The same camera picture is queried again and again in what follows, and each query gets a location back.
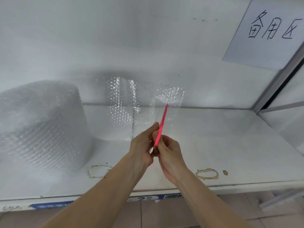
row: white paper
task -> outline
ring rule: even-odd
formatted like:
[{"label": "white paper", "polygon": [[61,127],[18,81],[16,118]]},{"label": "white paper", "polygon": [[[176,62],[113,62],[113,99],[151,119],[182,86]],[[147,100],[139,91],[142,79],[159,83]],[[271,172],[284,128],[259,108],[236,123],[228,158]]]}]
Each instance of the white paper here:
[{"label": "white paper", "polygon": [[303,41],[303,6],[252,0],[223,61],[279,70]]}]

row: forearm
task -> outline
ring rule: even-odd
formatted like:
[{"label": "forearm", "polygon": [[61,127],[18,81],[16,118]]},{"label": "forearm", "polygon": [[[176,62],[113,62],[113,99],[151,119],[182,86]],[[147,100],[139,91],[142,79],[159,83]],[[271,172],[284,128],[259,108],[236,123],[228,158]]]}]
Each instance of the forearm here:
[{"label": "forearm", "polygon": [[112,227],[130,193],[146,171],[130,153],[93,188],[49,220],[43,228]]},{"label": "forearm", "polygon": [[190,170],[181,170],[177,187],[186,199],[201,227],[250,228]]}]

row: tiled floor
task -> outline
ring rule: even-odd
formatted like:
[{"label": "tiled floor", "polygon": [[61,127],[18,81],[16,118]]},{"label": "tiled floor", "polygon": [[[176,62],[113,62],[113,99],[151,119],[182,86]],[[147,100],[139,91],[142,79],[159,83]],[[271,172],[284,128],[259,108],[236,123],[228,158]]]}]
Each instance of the tiled floor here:
[{"label": "tiled floor", "polygon": [[[273,198],[271,192],[220,195],[237,214],[245,218],[253,228],[300,228],[304,227],[301,205],[291,201],[262,211],[258,201]],[[0,214],[0,228],[38,228],[60,211],[43,209]],[[183,198],[126,203],[114,226],[115,228],[199,228],[191,210]]]}]

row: clear plastic sheet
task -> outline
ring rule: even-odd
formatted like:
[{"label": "clear plastic sheet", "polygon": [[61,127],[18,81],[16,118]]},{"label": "clear plastic sheet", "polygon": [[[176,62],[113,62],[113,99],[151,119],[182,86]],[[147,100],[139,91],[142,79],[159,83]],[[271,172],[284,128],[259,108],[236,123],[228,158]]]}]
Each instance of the clear plastic sheet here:
[{"label": "clear plastic sheet", "polygon": [[88,161],[93,137],[75,85],[37,81],[0,93],[0,152],[56,181]]},{"label": "clear plastic sheet", "polygon": [[104,140],[131,140],[131,127],[142,129],[161,120],[166,104],[165,125],[170,127],[181,106],[184,90],[171,85],[128,80],[121,77],[71,78],[79,88],[92,134]]}]

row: pink object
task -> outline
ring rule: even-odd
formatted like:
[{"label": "pink object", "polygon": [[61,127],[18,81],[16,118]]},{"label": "pink object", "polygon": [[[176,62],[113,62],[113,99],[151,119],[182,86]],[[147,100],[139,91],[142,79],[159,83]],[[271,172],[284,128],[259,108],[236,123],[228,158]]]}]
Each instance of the pink object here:
[{"label": "pink object", "polygon": [[162,131],[163,131],[163,126],[164,126],[164,122],[165,122],[165,118],[166,118],[168,106],[169,106],[169,105],[167,104],[166,107],[165,107],[165,111],[164,111],[164,114],[163,114],[163,118],[162,118],[161,124],[159,125],[157,138],[156,138],[156,140],[155,140],[155,142],[154,142],[154,147],[153,147],[154,149],[155,149],[155,147],[158,146],[159,139],[161,138],[161,133],[162,133]]}]

